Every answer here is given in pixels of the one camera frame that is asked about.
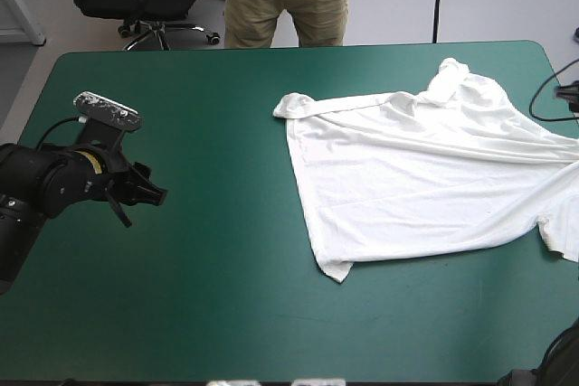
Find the chair base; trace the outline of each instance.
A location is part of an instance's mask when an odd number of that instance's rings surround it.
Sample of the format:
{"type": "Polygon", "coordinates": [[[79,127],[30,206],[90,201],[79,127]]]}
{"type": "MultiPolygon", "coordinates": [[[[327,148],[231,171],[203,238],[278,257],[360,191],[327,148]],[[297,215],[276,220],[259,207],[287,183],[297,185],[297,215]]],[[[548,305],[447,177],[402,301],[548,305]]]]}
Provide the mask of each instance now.
{"type": "MultiPolygon", "coordinates": [[[[125,45],[125,47],[123,47],[123,50],[125,50],[125,51],[132,50],[140,43],[142,43],[146,40],[149,40],[151,38],[156,38],[157,41],[159,42],[159,45],[161,46],[161,48],[163,50],[171,50],[171,47],[169,46],[169,43],[166,40],[166,32],[167,31],[184,31],[184,30],[187,30],[187,31],[201,32],[201,33],[205,34],[205,37],[207,38],[207,43],[209,43],[211,45],[216,45],[219,43],[219,41],[221,41],[221,37],[219,36],[219,33],[211,32],[208,29],[205,29],[201,26],[197,26],[196,24],[191,24],[191,23],[165,23],[165,22],[138,21],[135,23],[137,33],[140,33],[140,29],[142,26],[145,26],[147,28],[147,30],[144,33],[140,34],[133,41],[131,41],[127,45],[125,45]]],[[[127,30],[128,30],[128,26],[126,24],[119,27],[119,33],[121,34],[121,36],[128,36],[129,31],[126,32],[127,30]]]]}

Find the black device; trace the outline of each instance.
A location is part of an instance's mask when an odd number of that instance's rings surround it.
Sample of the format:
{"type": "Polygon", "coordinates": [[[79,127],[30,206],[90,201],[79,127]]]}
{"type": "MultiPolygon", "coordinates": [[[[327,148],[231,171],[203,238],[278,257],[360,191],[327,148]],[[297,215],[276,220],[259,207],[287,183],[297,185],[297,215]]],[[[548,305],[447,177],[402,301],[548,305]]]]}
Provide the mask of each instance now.
{"type": "Polygon", "coordinates": [[[84,123],[71,146],[0,146],[0,295],[13,284],[47,219],[81,201],[107,201],[125,226],[121,204],[163,203],[166,190],[149,181],[150,169],[121,152],[125,133],[141,126],[132,108],[92,92],[74,99],[84,123]]]}

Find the black cable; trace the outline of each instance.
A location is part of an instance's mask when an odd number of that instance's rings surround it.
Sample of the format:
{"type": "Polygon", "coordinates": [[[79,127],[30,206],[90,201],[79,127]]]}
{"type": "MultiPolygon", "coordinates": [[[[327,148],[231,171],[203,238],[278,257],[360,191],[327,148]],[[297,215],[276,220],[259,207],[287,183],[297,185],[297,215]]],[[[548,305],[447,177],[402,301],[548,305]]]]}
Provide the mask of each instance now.
{"type": "Polygon", "coordinates": [[[554,79],[555,77],[557,77],[559,74],[561,74],[563,71],[565,71],[567,68],[575,65],[577,62],[579,62],[579,58],[575,59],[574,61],[566,64],[561,70],[555,72],[551,77],[549,77],[547,80],[545,80],[543,82],[543,84],[541,86],[539,86],[539,89],[535,92],[535,95],[533,96],[533,98],[531,99],[531,102],[528,105],[528,113],[531,115],[531,117],[533,117],[534,119],[538,119],[539,121],[545,121],[545,122],[558,122],[558,121],[573,121],[575,119],[579,119],[579,117],[567,117],[567,118],[542,118],[538,115],[535,114],[535,112],[533,112],[533,105],[535,104],[535,100],[538,97],[538,95],[541,93],[541,91],[543,90],[543,88],[546,86],[546,84],[551,81],[552,79],[554,79]]]}
{"type": "Polygon", "coordinates": [[[546,349],[545,355],[543,356],[543,361],[541,362],[539,367],[536,369],[537,385],[540,385],[541,381],[545,378],[546,369],[548,368],[549,364],[553,361],[553,354],[555,353],[555,351],[557,351],[558,347],[560,346],[560,343],[569,334],[572,334],[573,332],[577,332],[579,330],[577,327],[578,327],[578,324],[575,323],[571,327],[569,327],[568,329],[565,329],[563,332],[561,332],[561,334],[559,334],[555,338],[555,340],[553,340],[553,342],[546,349]]]}
{"type": "Polygon", "coordinates": [[[38,151],[40,149],[41,145],[44,143],[44,139],[46,139],[46,137],[48,135],[50,135],[51,132],[55,128],[61,126],[62,124],[65,124],[67,122],[78,121],[78,120],[79,120],[79,117],[71,117],[71,118],[63,119],[62,121],[58,121],[56,124],[54,124],[52,127],[50,127],[48,130],[46,130],[44,132],[43,136],[40,138],[40,140],[38,141],[38,143],[36,144],[36,147],[34,149],[38,151]]]}

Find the white object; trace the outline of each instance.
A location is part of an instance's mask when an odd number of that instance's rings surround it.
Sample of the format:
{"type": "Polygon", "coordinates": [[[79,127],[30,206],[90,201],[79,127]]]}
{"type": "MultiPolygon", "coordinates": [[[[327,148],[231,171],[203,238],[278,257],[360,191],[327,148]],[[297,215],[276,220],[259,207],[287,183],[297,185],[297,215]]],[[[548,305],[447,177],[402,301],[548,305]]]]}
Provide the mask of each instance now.
{"type": "Polygon", "coordinates": [[[0,42],[31,42],[43,45],[46,41],[40,25],[24,4],[23,0],[3,0],[16,23],[6,29],[0,29],[0,42]]]}
{"type": "Polygon", "coordinates": [[[418,95],[292,93],[273,114],[288,120],[316,260],[338,282],[356,261],[489,248],[537,223],[550,250],[579,260],[579,142],[454,59],[418,95]]]}

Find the electrical cord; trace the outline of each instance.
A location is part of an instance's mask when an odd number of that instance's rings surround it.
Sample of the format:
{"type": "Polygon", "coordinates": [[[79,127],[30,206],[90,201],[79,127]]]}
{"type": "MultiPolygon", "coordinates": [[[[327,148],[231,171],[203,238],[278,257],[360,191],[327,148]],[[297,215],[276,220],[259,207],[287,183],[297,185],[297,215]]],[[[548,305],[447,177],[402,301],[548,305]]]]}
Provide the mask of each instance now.
{"type": "Polygon", "coordinates": [[[561,70],[555,72],[547,80],[545,80],[541,86],[539,86],[539,89],[535,92],[535,95],[533,96],[533,98],[531,99],[531,102],[528,105],[528,113],[531,115],[531,117],[533,117],[534,119],[538,119],[539,121],[545,121],[545,122],[573,121],[573,120],[579,119],[579,117],[543,118],[543,117],[536,115],[535,112],[533,111],[533,106],[535,105],[535,100],[539,96],[539,94],[541,93],[543,88],[546,86],[546,84],[549,81],[551,81],[552,79],[554,79],[555,77],[557,77],[559,74],[561,74],[563,71],[567,70],[569,67],[575,65],[577,62],[579,62],[579,58],[566,64],[561,70]]]}
{"type": "Polygon", "coordinates": [[[36,151],[38,151],[40,149],[40,147],[42,146],[42,144],[44,143],[44,140],[46,139],[46,137],[48,135],[51,134],[51,132],[61,126],[62,124],[66,124],[67,122],[72,122],[72,121],[79,121],[81,122],[81,118],[82,117],[70,117],[70,118],[65,118],[62,121],[58,121],[56,124],[54,124],[52,127],[50,127],[48,130],[46,130],[43,134],[43,136],[40,138],[40,140],[38,141],[38,143],[36,144],[36,147],[34,148],[36,151]]]}
{"type": "Polygon", "coordinates": [[[540,386],[542,384],[543,379],[545,378],[546,369],[549,367],[551,362],[555,357],[555,353],[563,351],[566,347],[573,343],[574,338],[572,338],[569,342],[565,343],[563,347],[561,346],[561,342],[569,335],[579,332],[579,320],[575,322],[571,327],[565,329],[561,334],[559,334],[555,340],[549,345],[546,349],[545,356],[543,356],[543,361],[539,365],[536,370],[533,370],[536,374],[536,384],[540,386]]]}

